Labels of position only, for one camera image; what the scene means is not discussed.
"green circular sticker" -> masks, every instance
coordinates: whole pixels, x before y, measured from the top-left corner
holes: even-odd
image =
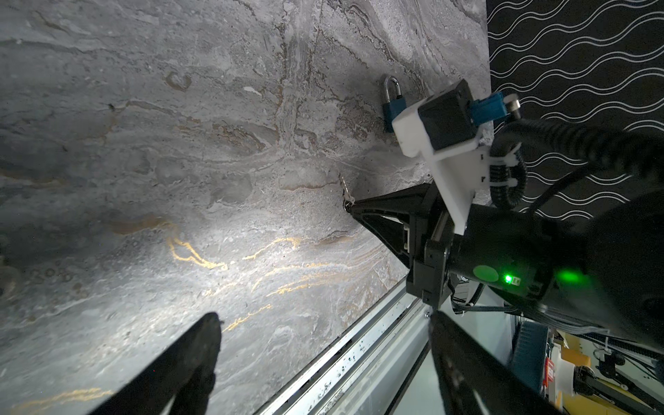
[[[488,265],[478,265],[473,268],[473,274],[482,281],[496,282],[498,281],[498,271],[494,270]]]

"blue padlock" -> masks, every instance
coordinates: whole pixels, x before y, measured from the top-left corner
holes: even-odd
[[[396,90],[396,98],[394,100],[390,99],[390,82],[394,83],[394,89]],[[387,76],[382,85],[385,89],[385,99],[387,100],[387,102],[382,105],[382,116],[385,120],[385,132],[393,133],[394,129],[392,128],[392,121],[394,121],[397,115],[401,114],[401,111],[406,109],[406,98],[401,95],[399,81],[397,81],[392,75]]]

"white plastic mount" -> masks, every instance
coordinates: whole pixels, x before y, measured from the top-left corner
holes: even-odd
[[[489,187],[489,148],[478,147],[481,133],[477,132],[472,139],[434,151],[418,108],[447,92],[407,107],[392,127],[405,156],[423,156],[454,222],[454,233],[463,235],[475,190]]]

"padlock shackle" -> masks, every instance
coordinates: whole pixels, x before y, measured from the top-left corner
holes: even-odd
[[[399,86],[399,81],[397,81],[393,75],[388,75],[382,82],[382,87],[385,89],[385,99],[387,99],[387,102],[391,101],[390,81],[394,83],[394,89],[396,89],[396,98],[399,99],[399,97],[401,97],[401,87]]]

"red tag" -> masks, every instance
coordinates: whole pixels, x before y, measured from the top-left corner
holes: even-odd
[[[546,358],[546,364],[544,365],[544,386],[548,388],[548,384],[553,382],[553,361],[550,358]]]

